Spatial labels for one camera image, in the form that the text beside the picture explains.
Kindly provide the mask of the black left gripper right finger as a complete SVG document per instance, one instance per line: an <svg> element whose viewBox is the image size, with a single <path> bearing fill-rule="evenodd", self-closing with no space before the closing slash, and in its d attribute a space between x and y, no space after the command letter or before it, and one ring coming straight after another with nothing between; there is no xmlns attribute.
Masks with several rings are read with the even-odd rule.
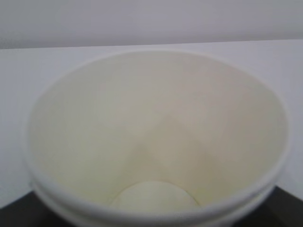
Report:
<svg viewBox="0 0 303 227"><path fill-rule="evenodd" d="M302 227L303 202L276 187L266 201L236 223L238 227Z"/></svg>

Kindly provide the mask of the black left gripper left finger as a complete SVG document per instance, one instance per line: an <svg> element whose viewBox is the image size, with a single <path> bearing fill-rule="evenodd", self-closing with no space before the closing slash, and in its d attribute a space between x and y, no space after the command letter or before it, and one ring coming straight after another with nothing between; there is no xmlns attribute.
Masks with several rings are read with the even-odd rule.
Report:
<svg viewBox="0 0 303 227"><path fill-rule="evenodd" d="M0 210L0 225L2 227L60 227L62 220L30 192Z"/></svg>

